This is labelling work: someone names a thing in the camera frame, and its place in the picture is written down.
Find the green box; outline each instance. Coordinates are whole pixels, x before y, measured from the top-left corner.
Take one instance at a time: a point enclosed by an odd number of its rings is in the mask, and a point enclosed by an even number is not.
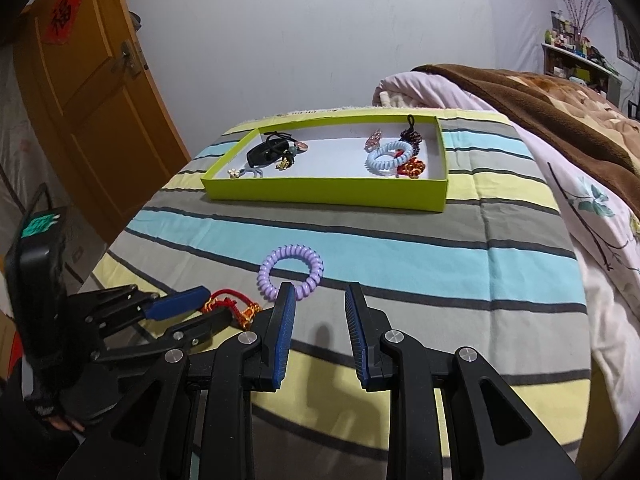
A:
[[[408,127],[407,114],[414,116],[415,130],[423,137],[418,158],[427,163],[427,169],[417,179],[370,174],[364,168],[365,141],[378,128],[383,131],[381,144],[398,140],[400,132]],[[434,110],[334,110],[274,117],[257,125],[202,177],[211,199],[444,210],[447,158]],[[263,178],[252,178],[250,174],[229,178],[227,170],[242,168],[246,152],[264,140],[261,136],[274,131],[290,133],[306,142],[308,151],[297,155],[295,164],[288,170],[278,171],[272,164],[264,168]]]

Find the door panel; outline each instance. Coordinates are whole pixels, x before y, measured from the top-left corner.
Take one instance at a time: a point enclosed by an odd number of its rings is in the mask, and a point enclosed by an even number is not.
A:
[[[125,0],[81,0],[63,44],[44,42],[59,0],[36,0],[14,46],[47,158],[106,242],[189,160],[148,71]]]

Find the green label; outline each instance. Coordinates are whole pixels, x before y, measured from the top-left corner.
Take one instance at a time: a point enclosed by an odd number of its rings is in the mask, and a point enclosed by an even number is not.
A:
[[[37,218],[32,218],[29,222],[29,225],[27,225],[27,227],[23,229],[22,238],[43,233],[44,231],[48,230],[53,224],[57,223],[58,218],[60,218],[60,215],[44,215],[38,216]]]

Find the window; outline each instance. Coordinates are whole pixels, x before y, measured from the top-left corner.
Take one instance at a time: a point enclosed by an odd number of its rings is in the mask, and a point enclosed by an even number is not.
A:
[[[640,50],[638,50],[638,46],[629,36],[629,31],[626,30],[625,24],[615,11],[613,12],[613,21],[616,25],[618,57],[640,70]]]

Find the light blue coil hair tie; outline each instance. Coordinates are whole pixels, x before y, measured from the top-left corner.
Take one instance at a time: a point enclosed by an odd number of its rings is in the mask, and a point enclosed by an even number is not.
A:
[[[404,150],[404,153],[396,158],[390,160],[376,160],[383,155],[393,155],[396,150]],[[388,142],[384,146],[380,146],[378,149],[369,153],[365,166],[368,170],[376,171],[388,171],[398,166],[402,166],[408,162],[410,158],[414,156],[414,147],[404,140],[394,140]]]

